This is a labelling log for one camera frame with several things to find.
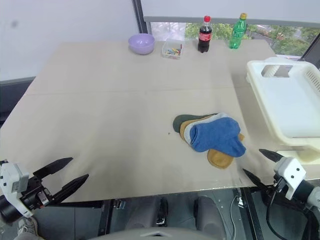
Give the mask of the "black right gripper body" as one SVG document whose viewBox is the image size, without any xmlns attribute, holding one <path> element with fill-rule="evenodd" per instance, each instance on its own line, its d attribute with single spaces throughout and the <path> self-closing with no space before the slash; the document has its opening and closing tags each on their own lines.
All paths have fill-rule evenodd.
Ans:
<svg viewBox="0 0 320 240">
<path fill-rule="evenodd" d="M 266 185 L 264 183 L 261 183 L 260 187 L 264 191 L 267 191 L 269 194 L 276 192 L 277 194 L 285 196 L 288 192 L 288 185 L 286 180 L 277 173 L 275 173 L 273 176 L 273 184 Z"/>
</svg>

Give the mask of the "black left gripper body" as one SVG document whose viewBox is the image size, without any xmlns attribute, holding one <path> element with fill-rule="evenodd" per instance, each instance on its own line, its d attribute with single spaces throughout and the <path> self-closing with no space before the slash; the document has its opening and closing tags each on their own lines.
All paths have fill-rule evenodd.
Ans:
<svg viewBox="0 0 320 240">
<path fill-rule="evenodd" d="M 56 199 L 42 184 L 43 178 L 46 177 L 46 175 L 34 175 L 28 180 L 26 190 L 21 193 L 19 199 L 29 210 L 55 204 Z"/>
</svg>

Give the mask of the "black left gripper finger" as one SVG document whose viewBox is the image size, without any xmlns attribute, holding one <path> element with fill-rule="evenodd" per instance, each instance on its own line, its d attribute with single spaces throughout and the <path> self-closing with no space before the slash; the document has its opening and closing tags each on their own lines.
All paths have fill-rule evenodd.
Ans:
<svg viewBox="0 0 320 240">
<path fill-rule="evenodd" d="M 61 203 L 68 197 L 70 197 L 73 193 L 75 193 L 88 179 L 89 174 L 82 175 L 78 178 L 73 179 L 66 185 L 62 187 L 62 189 L 57 192 L 53 198 L 54 203 Z"/>
<path fill-rule="evenodd" d="M 33 175 L 35 177 L 37 177 L 38 179 L 43 179 L 43 178 L 47 177 L 48 175 L 53 175 L 56 172 L 60 171 L 72 160 L 73 160 L 72 157 L 65 157 L 65 158 L 55 160 L 54 162 L 51 162 L 51 163 L 47 164 L 46 166 L 35 171 L 33 173 Z"/>
</svg>

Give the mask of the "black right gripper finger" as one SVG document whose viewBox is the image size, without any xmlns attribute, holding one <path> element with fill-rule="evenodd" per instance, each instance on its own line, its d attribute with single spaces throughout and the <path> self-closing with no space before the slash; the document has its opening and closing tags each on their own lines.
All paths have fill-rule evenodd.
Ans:
<svg viewBox="0 0 320 240">
<path fill-rule="evenodd" d="M 254 175 L 252 172 L 242 169 L 244 173 L 247 175 L 247 177 L 251 180 L 253 184 L 255 184 L 257 187 L 265 187 L 265 185 L 261 182 L 260 178 Z"/>
<path fill-rule="evenodd" d="M 268 158 L 269 160 L 271 160 L 275 163 L 279 162 L 283 158 L 283 156 L 281 154 L 279 154 L 275 151 L 260 148 L 259 152 L 261 154 L 263 154 L 266 158 Z"/>
</svg>

